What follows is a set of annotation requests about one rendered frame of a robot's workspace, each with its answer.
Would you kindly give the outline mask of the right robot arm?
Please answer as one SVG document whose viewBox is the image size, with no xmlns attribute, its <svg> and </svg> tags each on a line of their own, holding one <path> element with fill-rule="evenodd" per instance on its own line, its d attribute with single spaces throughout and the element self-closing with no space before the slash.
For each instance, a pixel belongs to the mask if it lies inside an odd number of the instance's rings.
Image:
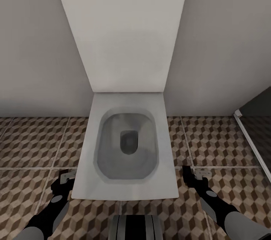
<svg viewBox="0 0 271 240">
<path fill-rule="evenodd" d="M 186 177 L 183 173 L 184 182 L 189 188 L 195 188 L 203 210 L 231 240 L 271 240 L 271 229 L 249 219 L 209 188 L 208 179 L 202 176 L 212 176 L 211 171 L 195 170 L 194 173 L 193 177 Z"/>
</svg>

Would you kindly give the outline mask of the mousetrap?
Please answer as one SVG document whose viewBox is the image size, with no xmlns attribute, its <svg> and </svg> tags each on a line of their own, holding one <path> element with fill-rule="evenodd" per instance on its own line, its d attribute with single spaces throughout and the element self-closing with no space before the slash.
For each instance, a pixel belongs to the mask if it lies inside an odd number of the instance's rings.
<svg viewBox="0 0 271 240">
<path fill-rule="evenodd" d="M 58 178 L 58 181 L 59 181 L 59 182 L 61 181 L 61 174 L 68 173 L 68 172 L 69 172 L 69 169 L 60 170 L 60 171 L 59 171 L 59 178 Z"/>
<path fill-rule="evenodd" d="M 185 174 L 186 177 L 193 177 L 190 166 L 182 166 L 182 168 L 183 168 L 183 173 Z"/>
</svg>

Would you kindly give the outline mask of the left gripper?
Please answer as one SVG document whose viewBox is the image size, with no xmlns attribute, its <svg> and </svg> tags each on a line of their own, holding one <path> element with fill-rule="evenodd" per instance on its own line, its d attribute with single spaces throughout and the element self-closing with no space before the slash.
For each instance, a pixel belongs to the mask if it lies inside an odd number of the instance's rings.
<svg viewBox="0 0 271 240">
<path fill-rule="evenodd" d="M 58 181 L 58 179 L 52 183 L 51 185 L 51 190 L 52 190 L 52 194 L 55 195 L 55 193 L 62 189 L 62 188 L 65 188 L 68 190 L 68 192 L 70 192 L 70 190 L 73 189 L 73 186 L 74 186 L 74 182 L 75 182 L 75 178 L 71 178 L 71 179 L 68 179 L 67 183 L 64 183 L 64 184 L 60 184 L 60 182 Z"/>
</svg>

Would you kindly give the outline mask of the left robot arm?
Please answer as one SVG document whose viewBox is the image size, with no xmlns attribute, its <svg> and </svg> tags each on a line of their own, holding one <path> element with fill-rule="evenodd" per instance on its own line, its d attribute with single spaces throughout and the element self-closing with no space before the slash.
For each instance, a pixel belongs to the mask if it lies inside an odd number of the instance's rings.
<svg viewBox="0 0 271 240">
<path fill-rule="evenodd" d="M 12 240 L 47 240 L 54 233 L 69 210 L 68 195 L 73 189 L 76 172 L 61 174 L 61 181 L 57 179 L 52 183 L 54 197 L 49 205 L 38 215 L 34 215 L 28 225 Z"/>
</svg>

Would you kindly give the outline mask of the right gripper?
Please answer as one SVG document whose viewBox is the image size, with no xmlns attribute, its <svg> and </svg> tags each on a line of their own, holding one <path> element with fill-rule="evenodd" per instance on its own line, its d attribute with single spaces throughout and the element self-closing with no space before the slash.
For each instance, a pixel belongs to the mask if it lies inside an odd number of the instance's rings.
<svg viewBox="0 0 271 240">
<path fill-rule="evenodd" d="M 183 173 L 183 180 L 189 188 L 195 188 L 196 191 L 199 185 L 206 185 L 209 187 L 208 179 L 206 177 L 202 177 L 202 180 L 197 180 L 194 177 L 186 177 Z"/>
</svg>

